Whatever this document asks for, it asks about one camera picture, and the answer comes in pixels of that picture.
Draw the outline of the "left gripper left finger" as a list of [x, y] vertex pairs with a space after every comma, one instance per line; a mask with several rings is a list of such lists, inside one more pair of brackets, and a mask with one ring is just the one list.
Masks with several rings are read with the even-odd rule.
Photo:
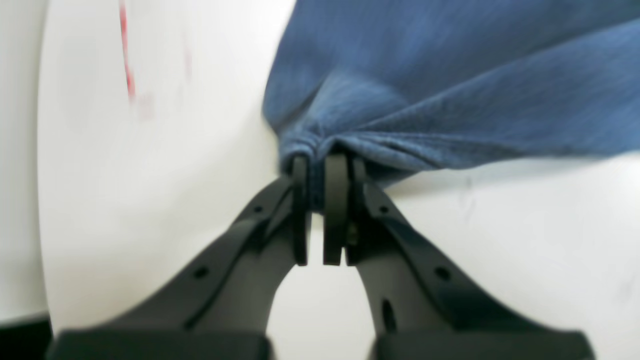
[[298, 155], [160, 290], [103, 324], [60, 333], [48, 359], [268, 360], [275, 294], [307, 265], [307, 174]]

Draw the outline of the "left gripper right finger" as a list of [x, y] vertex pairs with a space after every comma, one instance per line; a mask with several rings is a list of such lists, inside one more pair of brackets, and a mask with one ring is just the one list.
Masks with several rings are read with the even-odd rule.
[[413, 228], [361, 158], [324, 160], [325, 265], [357, 269], [373, 360], [592, 360], [585, 335], [553, 330], [486, 292]]

